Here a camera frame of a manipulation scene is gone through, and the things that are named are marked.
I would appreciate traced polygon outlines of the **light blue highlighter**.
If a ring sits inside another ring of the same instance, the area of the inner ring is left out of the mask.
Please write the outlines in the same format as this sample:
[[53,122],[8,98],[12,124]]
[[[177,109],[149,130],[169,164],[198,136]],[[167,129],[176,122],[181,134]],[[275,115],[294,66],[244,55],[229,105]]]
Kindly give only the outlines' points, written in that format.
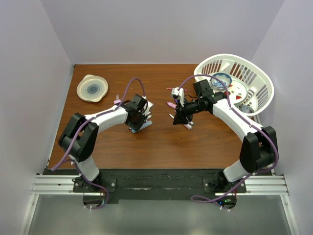
[[133,128],[130,128],[130,130],[132,131],[132,133],[137,133],[137,132],[143,130],[144,128],[151,126],[152,124],[153,124],[153,122],[151,120],[146,121],[145,123],[142,124],[142,126],[138,130],[135,130]]

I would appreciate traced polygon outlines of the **pink highlighter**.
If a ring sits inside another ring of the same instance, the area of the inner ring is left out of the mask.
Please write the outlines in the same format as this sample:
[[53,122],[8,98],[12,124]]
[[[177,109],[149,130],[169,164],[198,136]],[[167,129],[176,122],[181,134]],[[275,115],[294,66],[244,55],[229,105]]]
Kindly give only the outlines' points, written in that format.
[[173,108],[173,109],[175,109],[176,108],[176,104],[174,104],[174,103],[172,103],[172,102],[167,102],[167,105],[169,106],[169,107],[171,107],[171,108]]

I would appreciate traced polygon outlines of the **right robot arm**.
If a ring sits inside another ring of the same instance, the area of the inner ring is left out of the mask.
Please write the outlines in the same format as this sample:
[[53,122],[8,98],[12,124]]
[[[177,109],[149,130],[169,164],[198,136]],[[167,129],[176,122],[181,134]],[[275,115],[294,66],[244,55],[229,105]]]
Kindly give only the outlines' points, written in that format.
[[214,92],[207,80],[194,83],[193,88],[196,97],[191,101],[185,97],[183,88],[172,89],[171,96],[176,101],[173,124],[187,125],[194,114],[208,111],[227,124],[242,141],[239,159],[219,173],[215,189],[230,192],[236,181],[264,172],[267,166],[277,163],[277,138],[272,127],[263,127],[241,115],[228,100],[226,92]]

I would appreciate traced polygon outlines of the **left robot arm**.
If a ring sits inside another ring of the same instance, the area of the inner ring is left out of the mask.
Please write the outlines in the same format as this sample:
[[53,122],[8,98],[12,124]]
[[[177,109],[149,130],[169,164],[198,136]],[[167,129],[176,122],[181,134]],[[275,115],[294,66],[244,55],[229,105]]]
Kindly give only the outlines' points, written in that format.
[[120,124],[127,125],[134,133],[150,126],[153,105],[145,96],[136,94],[132,100],[117,99],[111,108],[99,113],[73,114],[58,140],[65,154],[51,170],[55,171],[69,156],[86,189],[96,192],[103,188],[100,170],[92,157],[98,134]]

